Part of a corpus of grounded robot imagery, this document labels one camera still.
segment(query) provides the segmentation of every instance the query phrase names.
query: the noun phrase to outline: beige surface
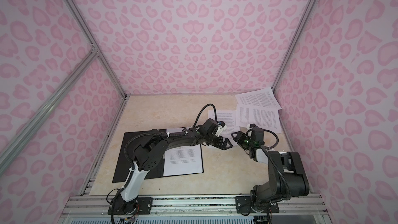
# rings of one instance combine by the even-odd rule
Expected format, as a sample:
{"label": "beige surface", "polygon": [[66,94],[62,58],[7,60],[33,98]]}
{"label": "beige surface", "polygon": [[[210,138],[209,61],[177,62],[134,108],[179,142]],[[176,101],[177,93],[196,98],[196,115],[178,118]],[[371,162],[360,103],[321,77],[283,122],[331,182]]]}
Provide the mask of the beige surface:
{"label": "beige surface", "polygon": [[[125,132],[191,126],[201,108],[212,103],[217,110],[235,110],[234,95],[149,95],[131,96],[97,173],[90,195],[106,195],[123,183],[112,183],[117,158]],[[204,110],[198,124],[207,119]],[[265,134],[266,145],[274,143]],[[275,150],[288,150],[286,139],[278,135]],[[204,173],[144,180],[140,195],[240,194],[268,181],[267,165],[255,162],[245,151],[234,146],[222,151],[202,146]]]}

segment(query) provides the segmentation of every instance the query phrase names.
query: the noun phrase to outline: black mounting plate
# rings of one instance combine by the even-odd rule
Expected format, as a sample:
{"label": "black mounting plate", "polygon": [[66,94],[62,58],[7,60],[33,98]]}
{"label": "black mounting plate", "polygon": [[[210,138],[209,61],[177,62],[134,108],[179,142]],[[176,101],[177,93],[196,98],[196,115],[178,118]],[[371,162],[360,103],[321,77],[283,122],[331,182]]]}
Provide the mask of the black mounting plate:
{"label": "black mounting plate", "polygon": [[[279,213],[279,207],[278,203],[275,203],[276,205],[272,205],[270,207],[272,213]],[[255,214],[256,212],[251,208],[251,199],[250,196],[246,197],[235,197],[235,206],[236,206],[236,212],[238,214]]]}
{"label": "black mounting plate", "polygon": [[[152,208],[152,197],[138,197],[134,201],[126,203],[121,196],[116,199],[113,214],[129,214],[134,210],[134,205],[139,204],[138,214],[150,214]],[[111,214],[111,207],[108,209],[108,214]]]}

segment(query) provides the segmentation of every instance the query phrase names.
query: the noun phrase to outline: white paper sheet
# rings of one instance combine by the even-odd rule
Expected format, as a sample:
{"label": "white paper sheet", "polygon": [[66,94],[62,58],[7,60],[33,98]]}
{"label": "white paper sheet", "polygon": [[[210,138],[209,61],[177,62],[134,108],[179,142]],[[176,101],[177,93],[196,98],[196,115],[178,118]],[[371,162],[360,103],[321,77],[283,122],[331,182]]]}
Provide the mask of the white paper sheet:
{"label": "white paper sheet", "polygon": [[[207,117],[214,119],[214,111],[209,110]],[[227,126],[227,128],[221,133],[221,136],[228,138],[233,146],[237,145],[237,143],[232,139],[232,136],[231,136],[232,132],[238,132],[240,130],[240,128],[235,124],[236,111],[235,110],[217,111],[217,120],[224,121],[224,123]]]}
{"label": "white paper sheet", "polygon": [[278,101],[276,101],[271,87],[253,92],[236,94],[235,97],[236,101],[242,105],[282,109]]}
{"label": "white paper sheet", "polygon": [[[169,128],[166,132],[181,132],[184,128]],[[203,172],[201,146],[182,146],[164,154],[163,176],[186,175]]]}
{"label": "white paper sheet", "polygon": [[236,105],[236,125],[247,127],[255,123],[258,127],[275,133],[282,133],[281,122],[276,108]]}

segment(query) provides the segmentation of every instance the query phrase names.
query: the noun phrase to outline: heart-patterned wallpaper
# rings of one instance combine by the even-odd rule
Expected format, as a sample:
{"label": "heart-patterned wallpaper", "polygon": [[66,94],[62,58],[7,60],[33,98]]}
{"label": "heart-patterned wallpaper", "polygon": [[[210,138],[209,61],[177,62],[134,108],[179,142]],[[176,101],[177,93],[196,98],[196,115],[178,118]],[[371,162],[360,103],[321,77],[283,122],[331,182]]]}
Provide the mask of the heart-patterned wallpaper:
{"label": "heart-patterned wallpaper", "polygon": [[75,0],[127,93],[272,85],[308,0]]}
{"label": "heart-patterned wallpaper", "polygon": [[94,60],[0,178],[0,223],[57,223],[79,192],[121,98]]}
{"label": "heart-patterned wallpaper", "polygon": [[398,223],[398,0],[320,0],[277,90],[334,224]]}
{"label": "heart-patterned wallpaper", "polygon": [[62,0],[0,0],[0,153],[90,47]]}

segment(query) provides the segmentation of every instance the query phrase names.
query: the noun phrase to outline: black clipboard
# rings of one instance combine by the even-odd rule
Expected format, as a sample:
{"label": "black clipboard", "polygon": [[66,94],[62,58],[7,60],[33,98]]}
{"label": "black clipboard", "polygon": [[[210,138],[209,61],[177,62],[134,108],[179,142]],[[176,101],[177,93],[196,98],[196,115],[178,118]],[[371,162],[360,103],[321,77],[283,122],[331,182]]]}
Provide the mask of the black clipboard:
{"label": "black clipboard", "polygon": [[[119,182],[126,181],[127,176],[129,174],[130,163],[127,161],[127,158],[124,156],[124,148],[126,147],[126,144],[130,139],[132,139],[133,137],[136,137],[137,135],[145,133],[145,132],[148,132],[148,131],[125,132],[123,141],[122,141],[122,146],[120,147],[119,158],[117,159],[115,173],[113,174],[112,183],[119,183]],[[160,129],[159,132],[166,132],[166,129]],[[201,147],[201,157],[202,157],[202,169],[203,169],[202,147]],[[163,176],[163,170],[164,170],[164,158],[162,158],[160,160],[160,162],[158,163],[158,166],[156,166],[154,169],[152,169],[148,172],[145,179],[165,177],[165,176]]]}

